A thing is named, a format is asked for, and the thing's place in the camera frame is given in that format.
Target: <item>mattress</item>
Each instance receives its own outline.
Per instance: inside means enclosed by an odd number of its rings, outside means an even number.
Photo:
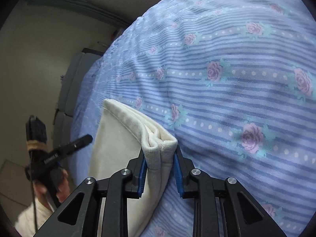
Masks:
[[[316,23],[301,0],[162,0],[89,70],[71,138],[95,137],[104,99],[140,110],[210,176],[236,177],[287,236],[316,210]],[[76,153],[76,183],[92,146]],[[142,236],[192,236],[170,176]]]

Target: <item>white sleeve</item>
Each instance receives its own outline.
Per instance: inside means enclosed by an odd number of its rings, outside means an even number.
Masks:
[[[37,198],[35,198],[35,204],[37,225],[41,227],[51,216],[52,212],[44,207]],[[35,234],[33,203],[19,215],[15,228],[22,237],[33,237]]]

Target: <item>metal screw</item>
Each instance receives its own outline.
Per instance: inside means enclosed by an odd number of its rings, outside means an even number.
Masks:
[[[92,177],[88,177],[84,180],[85,184],[92,184],[94,182],[94,179]]]
[[[201,171],[200,171],[199,169],[195,168],[195,169],[192,169],[192,170],[191,170],[191,173],[192,173],[193,175],[199,175],[199,174],[201,173]]]
[[[235,184],[235,183],[237,183],[237,180],[236,180],[236,178],[234,178],[234,177],[229,177],[229,178],[227,179],[227,181],[228,181],[230,184]]]
[[[121,170],[122,175],[128,175],[131,171],[127,168]]]

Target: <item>human hand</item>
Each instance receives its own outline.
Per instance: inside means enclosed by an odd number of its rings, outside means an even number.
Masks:
[[[63,181],[58,186],[59,192],[56,194],[58,200],[60,203],[64,202],[65,199],[70,195],[70,188],[69,188],[69,182],[68,182],[68,173],[65,169],[62,169],[63,171]],[[40,181],[34,180],[33,181],[33,188],[34,193],[38,199],[38,201],[45,206],[47,209],[51,211],[51,208],[48,204],[48,201],[46,199],[46,192],[47,188],[45,185],[43,185]]]

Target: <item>bed sheet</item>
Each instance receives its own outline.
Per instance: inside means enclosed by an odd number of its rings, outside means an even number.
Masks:
[[[103,100],[118,100],[168,129],[196,167],[236,177],[298,236],[316,209],[315,44],[300,0],[162,0],[85,77],[93,88],[83,83],[72,139],[95,137]],[[72,160],[77,184],[91,152]],[[192,222],[171,176],[142,236],[192,236]]]

